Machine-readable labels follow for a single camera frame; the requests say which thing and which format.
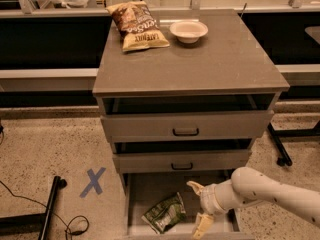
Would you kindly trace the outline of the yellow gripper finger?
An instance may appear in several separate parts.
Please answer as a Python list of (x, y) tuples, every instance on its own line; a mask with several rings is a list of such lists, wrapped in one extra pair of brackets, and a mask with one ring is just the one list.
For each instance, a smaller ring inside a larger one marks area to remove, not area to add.
[(204, 189), (204, 186), (203, 186), (203, 185), (201, 185), (201, 184), (199, 184), (199, 183), (197, 183), (197, 182), (194, 182), (194, 181), (188, 181), (188, 182), (187, 182), (187, 185), (188, 185), (189, 187), (191, 187), (191, 188), (193, 189), (194, 193), (195, 193), (196, 195), (198, 195), (198, 196), (201, 195), (201, 193), (202, 193), (202, 191), (203, 191), (203, 189)]
[(211, 215), (198, 213), (195, 220), (195, 226), (192, 231), (192, 239), (200, 240), (210, 229), (213, 222), (214, 218)]

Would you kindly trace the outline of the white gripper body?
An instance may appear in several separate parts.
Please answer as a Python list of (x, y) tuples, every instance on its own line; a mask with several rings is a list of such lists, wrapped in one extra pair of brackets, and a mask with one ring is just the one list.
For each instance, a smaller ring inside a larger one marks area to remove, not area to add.
[(203, 211), (212, 216), (220, 216), (224, 213), (215, 192), (216, 184), (205, 186), (200, 193), (200, 205)]

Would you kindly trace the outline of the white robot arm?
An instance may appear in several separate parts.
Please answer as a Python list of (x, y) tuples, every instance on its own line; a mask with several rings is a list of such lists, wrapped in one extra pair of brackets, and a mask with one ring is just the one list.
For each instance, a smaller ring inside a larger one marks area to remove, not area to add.
[(203, 186), (187, 185), (199, 196), (203, 213), (196, 216), (192, 238), (200, 240), (214, 220), (232, 209), (270, 202), (320, 227), (320, 193), (275, 181), (249, 167), (237, 168), (229, 180)]

